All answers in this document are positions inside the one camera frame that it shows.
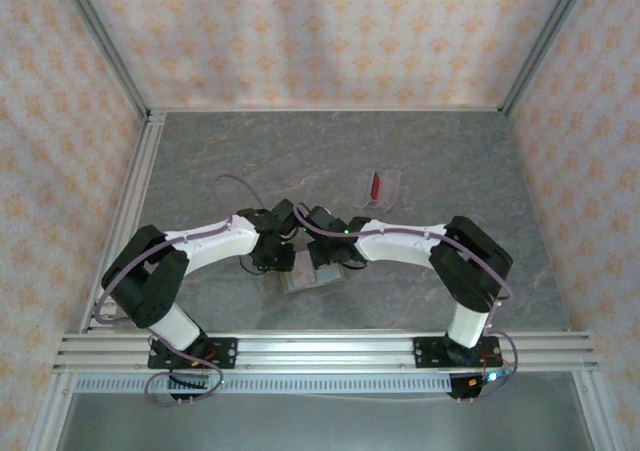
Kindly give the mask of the clear acrylic card stand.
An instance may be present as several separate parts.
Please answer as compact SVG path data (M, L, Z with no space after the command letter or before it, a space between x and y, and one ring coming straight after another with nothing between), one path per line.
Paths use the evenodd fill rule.
M372 202L369 197L371 176L374 171L379 173L382 181L381 199L378 202ZM358 209L375 209L387 212L397 201L400 177L401 172L397 170L364 170L355 181L352 206Z

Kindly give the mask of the grey metal panel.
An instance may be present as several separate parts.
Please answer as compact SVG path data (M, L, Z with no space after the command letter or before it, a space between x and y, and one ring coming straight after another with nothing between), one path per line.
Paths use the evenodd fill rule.
M58 451L595 451L571 396L507 389L444 399L218 395L158 409L134 395L75 397Z

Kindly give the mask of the patterned fabric backdrop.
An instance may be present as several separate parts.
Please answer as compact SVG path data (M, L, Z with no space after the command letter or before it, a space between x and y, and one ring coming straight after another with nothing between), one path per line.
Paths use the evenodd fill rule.
M151 108L496 108L558 0L90 0Z
M70 0L0 0L0 451L26 451L140 130Z
M512 124L570 324L640 451L640 0L578 0Z

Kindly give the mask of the wide aluminium mounting rail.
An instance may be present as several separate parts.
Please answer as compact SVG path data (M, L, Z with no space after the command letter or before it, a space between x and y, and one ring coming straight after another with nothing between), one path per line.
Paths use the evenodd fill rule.
M365 331L236 332L239 373L417 373L417 333ZM596 370L601 364L585 332L508 331L499 336L504 362L522 372ZM139 372L147 369L149 339L141 333L68 334L53 368L60 373Z

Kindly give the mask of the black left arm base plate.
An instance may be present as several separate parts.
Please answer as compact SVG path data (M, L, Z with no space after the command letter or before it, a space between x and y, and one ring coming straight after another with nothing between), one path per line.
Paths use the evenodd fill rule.
M189 355L189 358L176 354L158 340L151 340L149 344L150 351L147 360L149 369L195 370L205 368L203 364L194 361L193 358L206 360L223 370L235 368L238 340L233 337L201 336L183 351L183 354Z

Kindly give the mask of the thin aluminium back rail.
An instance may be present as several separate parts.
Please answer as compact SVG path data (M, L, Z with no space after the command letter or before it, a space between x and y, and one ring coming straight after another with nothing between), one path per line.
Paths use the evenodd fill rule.
M294 106L294 107L150 107L147 111L151 114L161 113L241 113L241 112L498 112L502 113L500 107L495 106L463 106L463 105L442 105L442 106L404 106L404 107L381 107L381 106Z

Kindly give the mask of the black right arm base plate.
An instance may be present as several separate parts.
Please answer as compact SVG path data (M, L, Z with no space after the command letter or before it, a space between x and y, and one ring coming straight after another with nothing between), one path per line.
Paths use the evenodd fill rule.
M481 337L472 348L466 348L448 336L413 338L413 356L417 368L495 368L504 364L496 337Z

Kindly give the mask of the aluminium side rail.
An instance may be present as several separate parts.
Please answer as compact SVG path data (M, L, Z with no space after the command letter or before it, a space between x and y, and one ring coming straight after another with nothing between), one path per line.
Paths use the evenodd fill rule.
M166 112L152 110L135 143L88 301L77 327L80 333L94 328L93 309L102 294L101 278L137 229L166 116Z

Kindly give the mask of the aluminium frame post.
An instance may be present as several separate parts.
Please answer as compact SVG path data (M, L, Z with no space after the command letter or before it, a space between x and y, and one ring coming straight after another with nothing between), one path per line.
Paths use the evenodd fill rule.
M106 25L92 0L70 0L103 59L114 73L122 91L136 115L146 121L150 110L129 73L127 66L112 40Z
M511 117L515 113L520 99L525 94L577 2L578 0L556 0L519 69L502 106L498 109L506 117Z

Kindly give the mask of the aluminium frame leg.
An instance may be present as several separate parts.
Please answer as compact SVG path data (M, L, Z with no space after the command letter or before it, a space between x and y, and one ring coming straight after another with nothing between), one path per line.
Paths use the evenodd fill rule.
M51 375L27 444L27 451L56 451L75 385L75 374Z
M576 371L573 379L594 451L628 451L603 373Z

